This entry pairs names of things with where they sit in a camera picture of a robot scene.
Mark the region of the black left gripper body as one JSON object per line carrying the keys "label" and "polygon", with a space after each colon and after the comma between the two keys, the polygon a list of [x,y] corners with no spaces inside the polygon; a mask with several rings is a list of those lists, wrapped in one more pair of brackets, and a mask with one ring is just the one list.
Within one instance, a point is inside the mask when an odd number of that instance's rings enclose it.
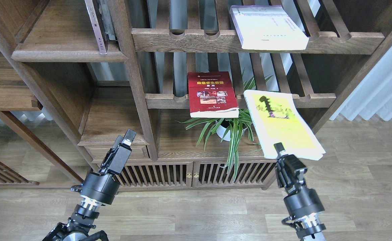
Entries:
{"label": "black left gripper body", "polygon": [[120,183],[114,179],[115,174],[123,170],[132,150],[125,143],[115,144],[104,158],[99,173],[91,172],[83,184],[74,185],[71,191],[79,192],[81,196],[94,199],[104,204],[112,204]]}

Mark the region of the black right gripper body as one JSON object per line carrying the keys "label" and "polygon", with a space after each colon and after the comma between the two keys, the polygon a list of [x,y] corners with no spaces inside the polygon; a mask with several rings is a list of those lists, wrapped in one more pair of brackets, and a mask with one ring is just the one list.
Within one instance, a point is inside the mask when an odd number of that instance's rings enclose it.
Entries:
{"label": "black right gripper body", "polygon": [[307,170],[307,166],[293,154],[280,154],[277,157],[278,187],[284,188],[287,193],[284,203],[294,221],[307,219],[309,215],[325,210],[317,192],[306,185],[304,174]]}

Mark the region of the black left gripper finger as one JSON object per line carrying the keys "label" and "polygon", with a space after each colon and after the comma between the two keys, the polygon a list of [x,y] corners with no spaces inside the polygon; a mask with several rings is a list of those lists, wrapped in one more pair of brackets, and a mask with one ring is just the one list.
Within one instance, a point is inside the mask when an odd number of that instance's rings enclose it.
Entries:
{"label": "black left gripper finger", "polygon": [[128,129],[122,139],[122,143],[126,146],[131,146],[135,137],[136,132],[134,130]]}

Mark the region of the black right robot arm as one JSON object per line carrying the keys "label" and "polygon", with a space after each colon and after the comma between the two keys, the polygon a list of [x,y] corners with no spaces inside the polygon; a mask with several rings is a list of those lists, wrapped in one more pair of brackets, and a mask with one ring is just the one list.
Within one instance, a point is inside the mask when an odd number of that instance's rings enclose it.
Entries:
{"label": "black right robot arm", "polygon": [[304,174],[307,167],[293,154],[288,154],[282,143],[274,144],[278,153],[275,167],[279,188],[284,188],[287,196],[284,203],[289,216],[282,220],[283,225],[295,229],[302,241],[324,241],[322,231],[326,229],[318,215],[325,208],[315,189],[306,185]]}

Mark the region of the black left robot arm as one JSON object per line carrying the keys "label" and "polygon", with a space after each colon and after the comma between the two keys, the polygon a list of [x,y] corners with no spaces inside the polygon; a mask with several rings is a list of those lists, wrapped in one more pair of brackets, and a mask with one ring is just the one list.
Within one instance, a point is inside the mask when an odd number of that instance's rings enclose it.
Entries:
{"label": "black left robot arm", "polygon": [[120,187],[115,178],[123,170],[132,152],[131,144],[136,136],[135,131],[127,130],[124,136],[118,136],[113,147],[107,152],[98,173],[87,174],[81,185],[71,187],[71,191],[79,192],[83,198],[76,205],[67,223],[58,223],[44,241],[107,241],[107,234],[101,230],[89,235],[95,229],[94,220],[99,216],[99,208],[112,204]]}

